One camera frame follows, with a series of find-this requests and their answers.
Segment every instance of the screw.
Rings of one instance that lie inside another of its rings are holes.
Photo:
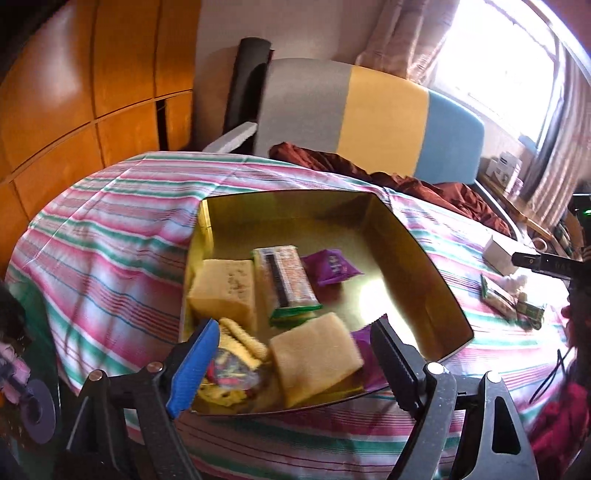
[[[429,370],[433,375],[441,375],[445,371],[443,365],[438,364],[437,362],[428,363],[427,370]]]
[[[98,382],[101,378],[103,378],[103,372],[101,370],[93,370],[88,375],[88,379],[91,382]]]
[[[150,362],[147,366],[146,369],[148,370],[148,372],[150,372],[151,374],[157,374],[158,372],[160,372],[162,369],[164,368],[164,365],[162,364],[162,362]]]
[[[486,377],[488,378],[489,382],[493,382],[493,383],[500,383],[501,380],[503,380],[497,372],[493,372],[493,371],[487,372]]]

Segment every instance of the gray chair armrest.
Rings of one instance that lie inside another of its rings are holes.
[[[258,125],[254,122],[244,122],[211,142],[203,151],[205,153],[230,153],[240,147],[247,138],[253,136],[257,127]]]
[[[503,207],[499,205],[499,203],[494,199],[494,197],[486,190],[480,183],[475,181],[470,188],[474,190],[478,195],[482,197],[482,199],[491,207],[492,211],[495,212],[505,223],[508,225],[509,230],[511,231],[511,238],[513,240],[517,240],[519,243],[522,241],[522,235],[519,231],[519,228],[515,224],[513,220],[507,215],[507,212],[503,210]]]

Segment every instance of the food package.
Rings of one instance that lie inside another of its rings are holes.
[[[286,408],[327,390],[363,367],[355,341],[334,313],[280,333],[271,339],[269,347]]]
[[[517,320],[516,301],[490,278],[480,275],[482,282],[482,300],[503,315],[505,320]]]
[[[321,287],[344,282],[356,275],[363,275],[338,249],[320,250],[315,254],[302,257],[301,262],[308,276]]]
[[[291,317],[322,308],[293,245],[253,250],[257,286],[269,318]]]
[[[378,358],[374,354],[374,349],[371,347],[371,326],[370,323],[361,330],[351,332],[351,337],[353,337],[363,358],[363,388],[368,392],[388,385]]]
[[[256,331],[251,260],[204,260],[187,298],[201,317],[229,317],[249,332]]]
[[[517,312],[527,318],[532,328],[539,330],[544,323],[544,313],[546,311],[545,303],[536,303],[527,298],[525,293],[519,295],[517,301]]]
[[[220,320],[220,342],[197,394],[230,407],[252,397],[262,384],[260,366],[268,349],[233,320]]]
[[[290,328],[297,327],[313,318],[316,318],[316,312],[304,312],[294,315],[293,317],[269,319],[269,325],[283,330],[289,330]]]

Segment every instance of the purple snack packet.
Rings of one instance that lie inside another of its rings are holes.
[[[361,330],[351,332],[351,337],[353,337],[363,358],[363,389],[368,392],[388,386],[384,372],[382,372],[378,359],[371,348],[370,330],[371,323]]]
[[[355,275],[363,275],[347,262],[338,249],[320,250],[315,254],[302,257],[301,262],[310,279],[321,287],[341,283]]]

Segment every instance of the black cable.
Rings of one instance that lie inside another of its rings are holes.
[[[557,357],[558,357],[557,360],[556,360],[556,366],[552,369],[552,371],[548,374],[548,376],[544,379],[544,381],[540,384],[540,386],[536,389],[536,391],[534,392],[534,394],[531,396],[531,398],[530,398],[530,404],[532,404],[537,399],[539,399],[550,388],[550,385],[552,385],[552,382],[554,381],[554,379],[556,377],[556,373],[558,372],[558,368],[559,367],[562,368],[562,374],[563,374],[564,377],[566,377],[566,368],[564,366],[564,359],[570,353],[571,349],[572,349],[572,347],[569,347],[569,349],[566,350],[566,353],[564,354],[564,356],[562,356],[562,353],[560,352],[560,349],[556,350],[556,354],[557,354]]]

